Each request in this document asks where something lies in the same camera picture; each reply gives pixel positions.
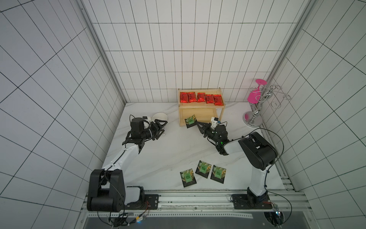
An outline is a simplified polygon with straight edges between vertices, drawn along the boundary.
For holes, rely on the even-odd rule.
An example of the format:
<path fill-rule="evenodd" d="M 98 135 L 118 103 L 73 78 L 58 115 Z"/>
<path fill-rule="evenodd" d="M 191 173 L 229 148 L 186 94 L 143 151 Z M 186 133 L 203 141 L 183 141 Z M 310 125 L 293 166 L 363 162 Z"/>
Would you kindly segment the green tea bag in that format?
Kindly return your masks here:
<path fill-rule="evenodd" d="M 185 118 L 185 125 L 187 128 L 194 127 L 194 126 L 196 126 L 196 124 L 197 124 L 197 119 L 196 119 L 195 115 Z"/>
<path fill-rule="evenodd" d="M 219 182 L 221 184 L 224 184 L 225 177 L 226 177 L 226 169 L 213 165 L 210 179 Z"/>
<path fill-rule="evenodd" d="M 193 169 L 188 169 L 180 172 L 181 180 L 184 188 L 196 184 Z"/>
<path fill-rule="evenodd" d="M 195 173 L 204 177 L 208 178 L 210 171 L 211 171 L 212 165 L 209 163 L 206 163 L 202 160 L 199 161 Z"/>

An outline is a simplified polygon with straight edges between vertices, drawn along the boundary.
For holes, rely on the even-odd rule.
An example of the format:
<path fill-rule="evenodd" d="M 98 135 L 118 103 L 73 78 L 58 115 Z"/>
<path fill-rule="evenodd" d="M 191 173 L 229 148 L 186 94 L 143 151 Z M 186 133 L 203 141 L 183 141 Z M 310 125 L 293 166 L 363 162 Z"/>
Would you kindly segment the red tea bag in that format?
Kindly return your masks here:
<path fill-rule="evenodd" d="M 198 103 L 203 103 L 205 102 L 205 93 L 197 93 L 197 102 Z"/>
<path fill-rule="evenodd" d="M 180 92 L 180 103 L 189 103 L 189 96 L 187 92 Z"/>
<path fill-rule="evenodd" d="M 205 101 L 207 104 L 214 104 L 215 100 L 213 94 L 206 94 Z"/>
<path fill-rule="evenodd" d="M 223 106 L 224 105 L 224 101 L 223 101 L 222 96 L 220 94 L 213 95 L 213 99 L 214 99 L 214 105 L 215 106 Z"/>
<path fill-rule="evenodd" d="M 188 95 L 189 103 L 195 103 L 195 102 L 197 102 L 197 97 L 196 97 L 196 93 L 195 92 L 188 92 L 187 95 Z"/>

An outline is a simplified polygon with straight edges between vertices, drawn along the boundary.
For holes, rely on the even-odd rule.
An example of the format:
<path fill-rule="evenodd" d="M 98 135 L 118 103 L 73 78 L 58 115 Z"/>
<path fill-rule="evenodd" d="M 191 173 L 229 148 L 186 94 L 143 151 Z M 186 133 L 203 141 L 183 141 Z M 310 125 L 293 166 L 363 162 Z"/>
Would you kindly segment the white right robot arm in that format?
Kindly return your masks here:
<path fill-rule="evenodd" d="M 196 122 L 198 129 L 223 156 L 235 153 L 244 153 L 252 165 L 252 177 L 247 189 L 247 199 L 251 204 L 257 205 L 268 196 L 266 187 L 266 174 L 274 165 L 278 157 L 275 148 L 264 139 L 255 129 L 249 134 L 238 139 L 229 140 L 226 126 L 219 124 Z"/>

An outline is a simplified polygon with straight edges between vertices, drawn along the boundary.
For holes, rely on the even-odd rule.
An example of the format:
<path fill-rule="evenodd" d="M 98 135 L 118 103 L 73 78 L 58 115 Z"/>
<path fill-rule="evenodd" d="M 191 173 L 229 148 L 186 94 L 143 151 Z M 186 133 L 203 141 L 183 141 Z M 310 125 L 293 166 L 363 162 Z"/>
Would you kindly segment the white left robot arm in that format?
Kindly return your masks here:
<path fill-rule="evenodd" d="M 166 120 L 150 121 L 147 117 L 135 117 L 130 121 L 131 130 L 117 153 L 102 169 L 90 175 L 87 210 L 121 212 L 125 209 L 143 209 L 146 206 L 144 188 L 126 186 L 124 172 L 142 151 L 149 140 L 157 140 L 165 132 Z"/>

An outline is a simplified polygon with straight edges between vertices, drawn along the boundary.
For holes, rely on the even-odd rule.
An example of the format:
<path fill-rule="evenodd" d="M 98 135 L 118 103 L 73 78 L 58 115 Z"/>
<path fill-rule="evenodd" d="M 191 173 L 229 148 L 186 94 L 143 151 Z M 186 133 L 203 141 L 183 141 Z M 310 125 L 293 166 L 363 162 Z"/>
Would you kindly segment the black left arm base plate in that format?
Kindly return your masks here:
<path fill-rule="evenodd" d="M 125 210 L 157 210 L 159 204 L 159 195 L 147 194 L 143 199 L 134 203 L 125 205 Z"/>

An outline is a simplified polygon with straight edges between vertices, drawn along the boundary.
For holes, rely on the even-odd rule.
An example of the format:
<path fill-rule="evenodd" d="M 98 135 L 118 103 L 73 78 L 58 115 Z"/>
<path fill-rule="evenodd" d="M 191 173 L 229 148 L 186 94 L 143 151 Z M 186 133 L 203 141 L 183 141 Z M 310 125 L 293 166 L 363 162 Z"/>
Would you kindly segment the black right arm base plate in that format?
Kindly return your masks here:
<path fill-rule="evenodd" d="M 233 194 L 230 200 L 236 210 L 270 210 L 273 208 L 266 193 L 259 197 L 248 194 Z"/>

